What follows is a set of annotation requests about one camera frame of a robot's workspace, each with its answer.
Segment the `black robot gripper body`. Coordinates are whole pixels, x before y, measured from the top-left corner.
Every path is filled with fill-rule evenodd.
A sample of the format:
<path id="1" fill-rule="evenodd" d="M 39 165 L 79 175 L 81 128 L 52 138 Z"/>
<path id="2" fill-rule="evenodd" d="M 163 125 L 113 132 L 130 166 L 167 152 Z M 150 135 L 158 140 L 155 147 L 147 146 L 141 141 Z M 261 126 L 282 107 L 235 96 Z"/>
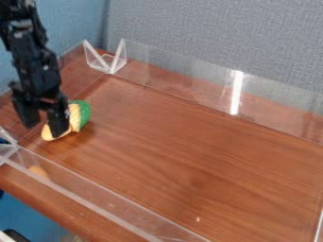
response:
<path id="1" fill-rule="evenodd" d="M 35 0 L 0 0 L 0 38 L 19 75 L 10 84 L 15 106 L 66 112 L 58 55 L 47 46 Z"/>

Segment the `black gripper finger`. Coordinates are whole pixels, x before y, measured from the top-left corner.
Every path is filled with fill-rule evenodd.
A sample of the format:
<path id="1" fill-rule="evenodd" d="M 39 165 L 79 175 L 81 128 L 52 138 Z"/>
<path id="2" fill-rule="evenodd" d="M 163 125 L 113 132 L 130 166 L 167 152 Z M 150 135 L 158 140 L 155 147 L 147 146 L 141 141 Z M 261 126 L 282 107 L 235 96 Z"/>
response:
<path id="1" fill-rule="evenodd" d="M 70 111 L 67 108 L 54 106 L 47 111 L 47 118 L 52 136 L 59 138 L 70 128 Z"/>
<path id="2" fill-rule="evenodd" d="M 40 122 L 38 107 L 20 97 L 12 98 L 12 105 L 20 118 L 22 124 L 26 128 L 31 129 Z"/>

